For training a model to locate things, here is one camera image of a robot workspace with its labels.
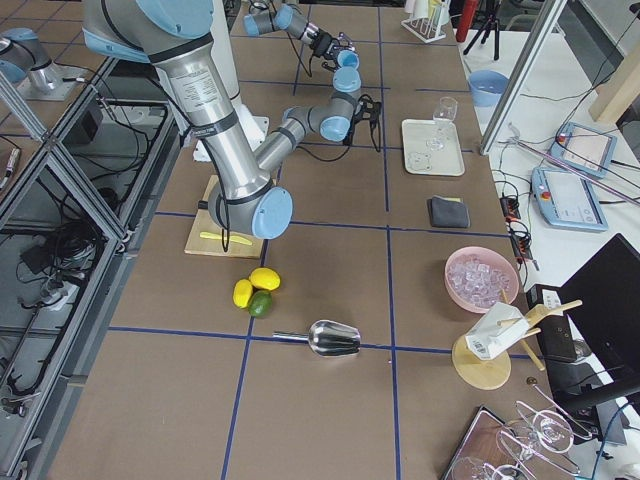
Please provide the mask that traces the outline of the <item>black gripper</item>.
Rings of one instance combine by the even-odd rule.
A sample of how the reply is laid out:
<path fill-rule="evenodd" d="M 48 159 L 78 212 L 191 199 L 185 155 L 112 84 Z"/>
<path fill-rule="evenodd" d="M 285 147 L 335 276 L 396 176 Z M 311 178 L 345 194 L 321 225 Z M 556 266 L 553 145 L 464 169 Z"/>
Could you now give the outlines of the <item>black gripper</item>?
<path fill-rule="evenodd" d="M 349 127 L 349 144 L 353 143 L 356 127 L 366 121 L 369 125 L 371 143 L 376 152 L 381 151 L 380 115 L 382 103 L 374 100 L 369 94 L 362 94 L 357 100 L 356 110 Z"/>
<path fill-rule="evenodd" d="M 344 32 L 334 37 L 324 30 L 319 30 L 310 46 L 312 56 L 323 58 L 321 66 L 330 72 L 335 72 L 342 67 L 341 61 L 336 57 L 339 51 L 355 51 L 353 41 Z"/>

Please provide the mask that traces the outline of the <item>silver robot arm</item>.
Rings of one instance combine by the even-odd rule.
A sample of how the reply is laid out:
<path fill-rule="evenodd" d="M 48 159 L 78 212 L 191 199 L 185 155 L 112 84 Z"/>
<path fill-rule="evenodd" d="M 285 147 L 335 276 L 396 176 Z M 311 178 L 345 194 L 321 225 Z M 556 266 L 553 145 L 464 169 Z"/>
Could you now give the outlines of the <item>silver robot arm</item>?
<path fill-rule="evenodd" d="M 252 148 L 214 62 L 211 1 L 87 1 L 86 46 L 104 56 L 148 63 L 163 72 L 193 135 L 218 173 L 208 199 L 212 220 L 229 232 L 274 239 L 289 226 L 293 200 L 272 173 L 309 134 L 343 141 L 357 114 L 359 57 L 345 35 L 331 36 L 290 4 L 247 15 L 250 36 L 283 31 L 329 61 L 333 93 L 326 105 L 293 107 L 278 129 Z"/>
<path fill-rule="evenodd" d="M 337 36 L 307 20 L 294 6 L 283 4 L 276 12 L 263 10 L 247 14 L 243 25 L 248 36 L 282 31 L 311 49 L 313 58 L 322 59 L 322 67 L 335 72 L 342 67 L 358 69 L 360 59 L 351 39 L 340 32 Z"/>

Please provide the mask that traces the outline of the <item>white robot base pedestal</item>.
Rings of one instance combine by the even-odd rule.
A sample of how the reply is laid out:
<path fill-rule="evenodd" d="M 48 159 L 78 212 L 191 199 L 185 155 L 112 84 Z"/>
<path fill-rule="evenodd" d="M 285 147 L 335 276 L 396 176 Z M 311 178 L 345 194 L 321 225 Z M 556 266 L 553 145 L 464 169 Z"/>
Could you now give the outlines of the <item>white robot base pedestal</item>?
<path fill-rule="evenodd" d="M 254 116 L 243 103 L 223 2 L 215 0 L 213 7 L 214 15 L 211 33 L 214 44 L 212 48 L 212 59 L 238 116 L 242 131 L 249 142 L 251 150 L 255 151 L 266 138 L 269 119 L 267 117 Z"/>

